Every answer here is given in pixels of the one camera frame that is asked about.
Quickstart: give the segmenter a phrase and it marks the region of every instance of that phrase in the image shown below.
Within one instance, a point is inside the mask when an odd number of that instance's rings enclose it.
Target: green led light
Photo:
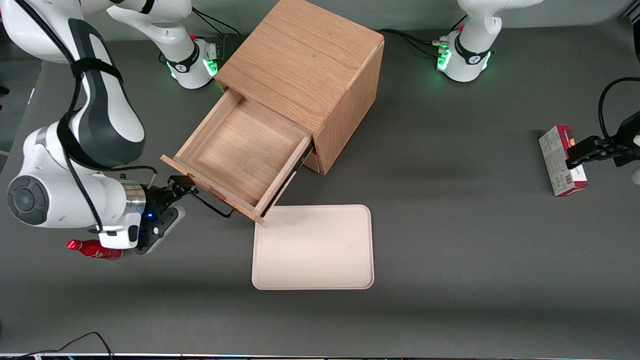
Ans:
[[[484,61],[484,65],[482,65],[482,69],[486,69],[486,64],[489,63],[489,58],[491,57],[491,51],[486,55],[486,60]]]
[[[438,69],[444,71],[449,64],[449,59],[451,59],[451,50],[447,50],[444,54],[440,55],[440,59],[438,60]]]
[[[169,68],[169,71],[171,71],[171,77],[175,79],[175,74],[173,73],[173,68],[171,68],[171,65],[169,65],[169,62],[166,62],[166,66]]]
[[[209,75],[215,76],[218,73],[218,61],[217,60],[207,60],[202,59],[202,63],[204,67],[207,68]]]

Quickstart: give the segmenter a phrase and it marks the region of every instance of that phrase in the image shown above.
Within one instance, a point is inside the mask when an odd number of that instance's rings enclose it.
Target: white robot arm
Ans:
[[[207,44],[194,43],[180,25],[154,30],[149,21],[156,14],[168,20],[188,15],[190,0],[162,2],[113,1],[130,9],[115,10],[119,20],[131,16],[129,24],[147,21],[148,36],[175,63],[190,63],[176,77],[187,88],[206,85],[212,75],[206,67]],[[101,244],[112,249],[137,247],[151,251],[184,216],[170,205],[196,191],[193,183],[176,177],[167,188],[142,187],[102,172],[137,159],[145,143],[144,128],[122,86],[122,77],[100,34],[83,20],[88,13],[113,6],[107,0],[0,0],[4,26],[10,38],[25,51],[48,61],[71,64],[76,77],[74,101],[69,112],[50,126],[31,133],[23,145],[24,162],[9,185],[8,205],[22,222],[47,228],[78,228],[97,224]],[[139,14],[132,9],[144,11]],[[198,54],[194,61],[193,54]],[[74,110],[82,88],[86,102]]]
[[[454,30],[434,42],[441,47],[437,69],[451,79],[472,81],[486,68],[490,49],[502,29],[497,12],[521,9],[542,3],[543,0],[458,0],[467,13],[464,30]]]

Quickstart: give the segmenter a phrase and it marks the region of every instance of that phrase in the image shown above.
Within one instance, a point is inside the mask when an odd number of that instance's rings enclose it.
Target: coca-cola bottle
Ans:
[[[99,240],[80,241],[71,239],[67,243],[67,248],[82,252],[84,256],[89,258],[101,258],[108,260],[116,260],[122,257],[122,249],[109,249],[100,244]]]

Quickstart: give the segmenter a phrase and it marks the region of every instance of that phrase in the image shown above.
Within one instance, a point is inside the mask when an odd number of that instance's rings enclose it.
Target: cardboard box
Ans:
[[[587,175],[582,165],[571,170],[566,166],[566,160],[569,158],[566,150],[573,145],[575,140],[569,125],[554,126],[540,138],[551,186],[557,197],[569,196],[588,186]]]

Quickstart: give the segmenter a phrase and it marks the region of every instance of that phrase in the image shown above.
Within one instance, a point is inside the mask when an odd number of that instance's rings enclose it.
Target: gray wall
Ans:
[[[455,0],[310,0],[323,8],[372,29],[444,29],[464,13]],[[573,26],[602,22],[617,17],[632,0],[546,0],[544,3],[502,13],[507,28]],[[276,0],[193,0],[193,5],[240,30],[249,33]],[[106,40],[143,39],[106,13],[88,19]],[[183,21],[187,31],[213,35],[207,24],[191,14]]]

